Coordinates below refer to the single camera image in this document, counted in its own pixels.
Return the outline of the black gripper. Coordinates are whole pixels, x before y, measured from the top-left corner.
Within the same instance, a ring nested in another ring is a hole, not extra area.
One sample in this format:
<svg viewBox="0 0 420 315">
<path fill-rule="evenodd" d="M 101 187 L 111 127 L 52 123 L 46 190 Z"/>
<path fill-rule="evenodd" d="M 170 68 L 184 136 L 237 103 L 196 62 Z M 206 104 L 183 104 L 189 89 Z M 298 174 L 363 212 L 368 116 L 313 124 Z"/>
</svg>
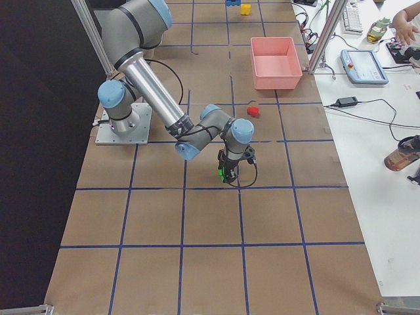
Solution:
<svg viewBox="0 0 420 315">
<path fill-rule="evenodd" d="M 217 156 L 219 165 L 218 169 L 224 168 L 224 173 L 227 176 L 227 179 L 224 175 L 221 175 L 221 180 L 223 183 L 232 183 L 237 179 L 237 174 L 234 169 L 238 166 L 239 161 L 242 160 L 241 154 L 233 154 L 228 151 L 225 152 L 224 149 L 220 149 Z"/>
</svg>

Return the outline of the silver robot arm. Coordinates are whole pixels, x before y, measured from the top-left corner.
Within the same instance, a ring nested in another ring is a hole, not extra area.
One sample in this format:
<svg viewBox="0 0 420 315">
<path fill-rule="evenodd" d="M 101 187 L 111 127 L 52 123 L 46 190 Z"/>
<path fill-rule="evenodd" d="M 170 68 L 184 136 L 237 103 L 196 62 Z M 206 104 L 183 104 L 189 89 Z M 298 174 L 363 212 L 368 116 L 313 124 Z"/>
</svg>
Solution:
<svg viewBox="0 0 420 315">
<path fill-rule="evenodd" d="M 129 1 L 109 13 L 102 26 L 102 42 L 110 62 L 125 79 L 101 84 L 98 98 L 110 120 L 118 121 L 130 118 L 130 98 L 143 97 L 177 140 L 176 151 L 185 160 L 220 137 L 224 148 L 218 152 L 218 174 L 224 183 L 232 184 L 240 161 L 257 164 L 250 145 L 255 128 L 249 120 L 231 117 L 214 104 L 203 109 L 197 125 L 182 111 L 143 57 L 144 51 L 160 44 L 171 24 L 165 1 Z"/>
</svg>

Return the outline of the person hand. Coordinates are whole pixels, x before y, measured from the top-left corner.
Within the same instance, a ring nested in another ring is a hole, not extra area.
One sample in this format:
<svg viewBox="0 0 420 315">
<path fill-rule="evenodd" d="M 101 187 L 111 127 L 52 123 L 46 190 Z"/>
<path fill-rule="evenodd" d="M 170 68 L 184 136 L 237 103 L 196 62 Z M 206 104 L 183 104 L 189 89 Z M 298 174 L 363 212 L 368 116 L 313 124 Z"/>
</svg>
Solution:
<svg viewBox="0 0 420 315">
<path fill-rule="evenodd" d="M 414 33 L 419 30 L 414 25 L 410 24 L 411 20 L 416 16 L 415 13 L 404 9 L 398 12 L 391 22 L 391 28 L 395 29 L 395 38 L 397 42 L 403 45 L 410 45 L 415 41 Z"/>
</svg>

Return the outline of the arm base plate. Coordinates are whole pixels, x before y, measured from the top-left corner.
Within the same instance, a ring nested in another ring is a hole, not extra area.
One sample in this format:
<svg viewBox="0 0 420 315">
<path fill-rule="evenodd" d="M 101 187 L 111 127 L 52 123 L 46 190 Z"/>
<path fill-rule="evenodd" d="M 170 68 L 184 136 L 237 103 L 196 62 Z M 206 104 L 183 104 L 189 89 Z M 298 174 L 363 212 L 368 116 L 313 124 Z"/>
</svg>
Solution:
<svg viewBox="0 0 420 315">
<path fill-rule="evenodd" d="M 142 102 L 134 102 L 131 106 L 131 115 L 121 121 L 110 119 L 103 110 L 101 120 L 105 122 L 98 125 L 95 140 L 97 145 L 147 145 L 152 108 Z"/>
</svg>

